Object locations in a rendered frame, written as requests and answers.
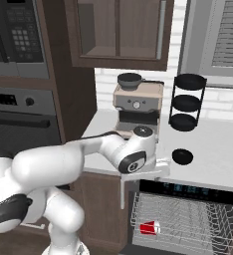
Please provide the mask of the brown wall cupboard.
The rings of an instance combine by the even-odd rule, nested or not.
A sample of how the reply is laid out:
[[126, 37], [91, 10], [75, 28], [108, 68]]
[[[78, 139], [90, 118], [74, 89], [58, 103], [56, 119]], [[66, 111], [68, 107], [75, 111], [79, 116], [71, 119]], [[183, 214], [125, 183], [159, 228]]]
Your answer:
[[174, 0], [166, 0], [156, 60], [161, 0], [65, 0], [75, 67], [165, 71]]

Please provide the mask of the grey microwave oven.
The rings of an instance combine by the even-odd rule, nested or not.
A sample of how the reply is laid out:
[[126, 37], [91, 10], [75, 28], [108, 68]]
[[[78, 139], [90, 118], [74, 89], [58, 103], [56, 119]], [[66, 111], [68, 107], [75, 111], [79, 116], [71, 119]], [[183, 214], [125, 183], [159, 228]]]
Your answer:
[[0, 76], [49, 78], [37, 0], [0, 0]]

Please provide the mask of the dark dishwasher door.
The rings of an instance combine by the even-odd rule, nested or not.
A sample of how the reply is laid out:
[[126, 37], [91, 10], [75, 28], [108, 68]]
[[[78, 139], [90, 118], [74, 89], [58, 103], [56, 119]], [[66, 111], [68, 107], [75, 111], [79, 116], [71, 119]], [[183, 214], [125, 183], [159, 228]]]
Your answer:
[[126, 244], [119, 252], [118, 255], [142, 255], [144, 247]]

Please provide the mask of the black three-tier stand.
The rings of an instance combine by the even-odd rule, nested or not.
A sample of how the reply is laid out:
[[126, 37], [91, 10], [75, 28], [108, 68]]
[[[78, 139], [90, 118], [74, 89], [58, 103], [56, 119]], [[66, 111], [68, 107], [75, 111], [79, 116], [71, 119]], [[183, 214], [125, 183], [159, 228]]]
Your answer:
[[[196, 74], [180, 74], [174, 78], [168, 123], [178, 131], [192, 131], [199, 121], [207, 80]], [[200, 91], [200, 98], [176, 95], [175, 90]]]

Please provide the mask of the brown tall oven cabinet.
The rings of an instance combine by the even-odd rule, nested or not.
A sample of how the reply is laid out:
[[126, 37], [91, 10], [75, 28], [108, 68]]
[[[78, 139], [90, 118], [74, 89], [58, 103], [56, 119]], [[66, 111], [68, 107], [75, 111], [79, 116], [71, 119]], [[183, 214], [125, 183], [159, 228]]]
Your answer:
[[0, 76], [0, 88], [51, 91], [61, 144], [79, 139], [97, 111], [95, 72], [72, 63], [65, 0], [37, 0], [49, 78]]

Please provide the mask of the brown base cupboard door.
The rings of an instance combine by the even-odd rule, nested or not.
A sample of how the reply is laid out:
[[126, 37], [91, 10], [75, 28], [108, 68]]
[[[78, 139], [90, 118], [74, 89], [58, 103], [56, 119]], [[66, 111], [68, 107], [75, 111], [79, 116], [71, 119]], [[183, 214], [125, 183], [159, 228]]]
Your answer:
[[120, 208], [120, 178], [84, 172], [74, 188], [85, 210], [84, 242], [119, 251], [127, 241], [127, 208]]

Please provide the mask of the red cup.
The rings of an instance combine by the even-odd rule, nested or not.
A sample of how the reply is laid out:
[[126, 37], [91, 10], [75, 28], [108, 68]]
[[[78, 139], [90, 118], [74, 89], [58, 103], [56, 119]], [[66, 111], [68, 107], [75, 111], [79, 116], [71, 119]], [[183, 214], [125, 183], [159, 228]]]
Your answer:
[[141, 234], [157, 235], [160, 232], [160, 224], [157, 220], [144, 222], [139, 225]]

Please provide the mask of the grey built-in oven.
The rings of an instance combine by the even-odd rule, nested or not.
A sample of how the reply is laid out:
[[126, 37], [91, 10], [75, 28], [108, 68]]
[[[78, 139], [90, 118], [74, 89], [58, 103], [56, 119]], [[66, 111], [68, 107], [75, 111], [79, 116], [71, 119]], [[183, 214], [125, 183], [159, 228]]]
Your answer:
[[[35, 104], [28, 107], [27, 98], [32, 98]], [[47, 128], [0, 125], [0, 149], [16, 154], [28, 148], [61, 144], [51, 91], [0, 88], [0, 112], [43, 116], [51, 124]]]

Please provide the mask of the window with grey blinds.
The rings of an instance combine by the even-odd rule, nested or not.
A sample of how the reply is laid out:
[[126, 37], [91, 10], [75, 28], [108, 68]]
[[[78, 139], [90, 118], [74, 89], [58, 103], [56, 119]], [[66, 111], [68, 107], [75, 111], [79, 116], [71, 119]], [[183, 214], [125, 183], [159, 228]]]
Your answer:
[[178, 73], [233, 89], [233, 0], [187, 0]]

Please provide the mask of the black dishwasher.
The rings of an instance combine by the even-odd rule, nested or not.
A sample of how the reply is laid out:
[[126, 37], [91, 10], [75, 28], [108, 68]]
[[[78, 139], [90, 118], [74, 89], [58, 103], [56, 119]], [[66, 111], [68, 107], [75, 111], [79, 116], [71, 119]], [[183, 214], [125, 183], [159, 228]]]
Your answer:
[[[195, 201], [203, 201], [209, 203], [226, 204], [233, 206], [233, 191], [211, 189], [207, 187], [198, 187], [192, 185], [184, 185], [178, 183], [159, 182], [143, 180], [137, 193], [148, 193], [154, 195], [171, 196], [182, 199], [191, 199]], [[132, 239], [133, 229], [130, 227], [130, 243]], [[142, 255], [180, 255], [178, 253], [169, 253], [167, 251], [155, 251], [151, 248], [145, 248]]]

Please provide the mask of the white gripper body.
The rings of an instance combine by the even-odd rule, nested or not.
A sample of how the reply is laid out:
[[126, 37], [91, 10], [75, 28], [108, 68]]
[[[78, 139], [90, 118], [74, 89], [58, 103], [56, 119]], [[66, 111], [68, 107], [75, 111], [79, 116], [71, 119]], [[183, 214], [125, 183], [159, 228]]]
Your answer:
[[170, 174], [170, 160], [168, 158], [156, 159], [147, 162], [143, 168], [130, 174], [123, 174], [122, 181], [133, 180], [155, 180], [157, 178], [166, 177]]

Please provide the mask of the beige coffee machine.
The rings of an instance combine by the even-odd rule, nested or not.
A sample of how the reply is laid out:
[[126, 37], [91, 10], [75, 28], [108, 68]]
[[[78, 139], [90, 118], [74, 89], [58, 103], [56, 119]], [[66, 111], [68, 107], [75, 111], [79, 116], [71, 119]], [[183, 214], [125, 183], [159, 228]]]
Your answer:
[[114, 107], [118, 111], [115, 130], [125, 139], [137, 126], [151, 128], [159, 134], [164, 82], [148, 81], [136, 73], [117, 76]]

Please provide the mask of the black bowl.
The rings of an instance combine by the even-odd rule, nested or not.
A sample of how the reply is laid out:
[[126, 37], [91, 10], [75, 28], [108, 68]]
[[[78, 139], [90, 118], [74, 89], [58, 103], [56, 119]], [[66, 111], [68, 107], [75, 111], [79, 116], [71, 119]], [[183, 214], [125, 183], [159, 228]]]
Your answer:
[[193, 160], [193, 154], [184, 148], [177, 148], [172, 152], [172, 159], [180, 165], [187, 165]]

